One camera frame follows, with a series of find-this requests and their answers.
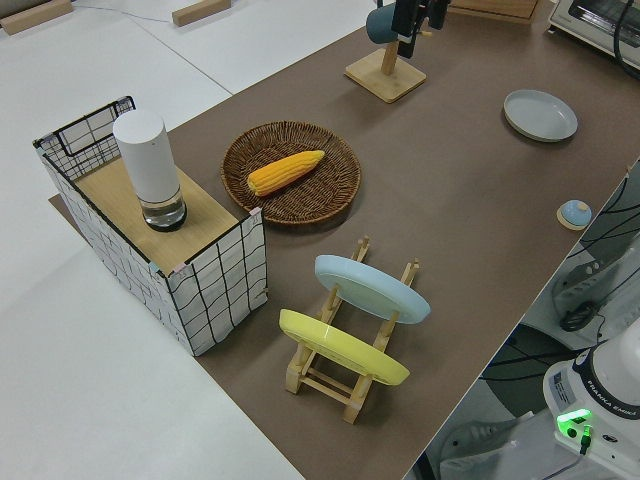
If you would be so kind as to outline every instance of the corn cob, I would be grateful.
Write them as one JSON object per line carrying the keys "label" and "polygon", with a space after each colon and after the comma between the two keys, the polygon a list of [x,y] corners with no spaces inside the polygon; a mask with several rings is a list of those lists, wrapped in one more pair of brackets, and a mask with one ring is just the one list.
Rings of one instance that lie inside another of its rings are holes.
{"label": "corn cob", "polygon": [[251,172],[247,185],[259,197],[269,195],[313,170],[323,157],[323,150],[290,155]]}

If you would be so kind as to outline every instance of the green light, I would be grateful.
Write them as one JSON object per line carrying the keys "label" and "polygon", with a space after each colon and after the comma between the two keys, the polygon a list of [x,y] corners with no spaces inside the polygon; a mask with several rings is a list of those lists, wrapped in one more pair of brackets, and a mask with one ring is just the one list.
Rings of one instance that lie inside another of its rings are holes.
{"label": "green light", "polygon": [[[586,408],[580,408],[578,410],[574,410],[573,412],[567,412],[563,413],[562,415],[558,415],[558,417],[556,418],[556,421],[558,422],[558,429],[564,435],[568,436],[567,430],[569,430],[570,427],[584,422],[590,416],[591,410],[587,410]],[[588,426],[585,428],[585,434],[589,435]]]}

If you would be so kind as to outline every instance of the blue mug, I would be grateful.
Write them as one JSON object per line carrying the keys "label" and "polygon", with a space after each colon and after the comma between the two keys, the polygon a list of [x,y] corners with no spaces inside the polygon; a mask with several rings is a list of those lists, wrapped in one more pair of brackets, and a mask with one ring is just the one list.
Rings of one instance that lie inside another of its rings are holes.
{"label": "blue mug", "polygon": [[391,43],[398,39],[398,34],[391,30],[395,7],[395,3],[390,3],[376,8],[367,16],[367,35],[373,43]]}

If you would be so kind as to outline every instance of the grid-patterned box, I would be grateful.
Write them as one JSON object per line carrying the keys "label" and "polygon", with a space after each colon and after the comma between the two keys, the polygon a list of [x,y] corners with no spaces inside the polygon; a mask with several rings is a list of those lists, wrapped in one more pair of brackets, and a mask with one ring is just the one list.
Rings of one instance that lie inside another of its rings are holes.
{"label": "grid-patterned box", "polygon": [[34,141],[34,146],[105,266],[191,354],[200,355],[267,301],[262,213],[251,212],[165,275],[76,184],[120,156],[113,122],[134,108],[131,97],[121,98]]}

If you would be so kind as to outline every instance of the woven basket tray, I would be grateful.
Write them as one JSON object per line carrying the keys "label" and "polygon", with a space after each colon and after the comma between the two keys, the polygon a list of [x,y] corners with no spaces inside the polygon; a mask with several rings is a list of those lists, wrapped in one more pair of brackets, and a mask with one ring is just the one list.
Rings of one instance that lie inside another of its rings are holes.
{"label": "woven basket tray", "polygon": [[[265,197],[249,190],[252,171],[304,150],[325,151],[311,172]],[[261,207],[266,221],[285,226],[319,224],[344,213],[360,186],[360,163],[349,145],[325,128],[300,122],[268,123],[245,132],[229,147],[220,173],[242,208]]]}

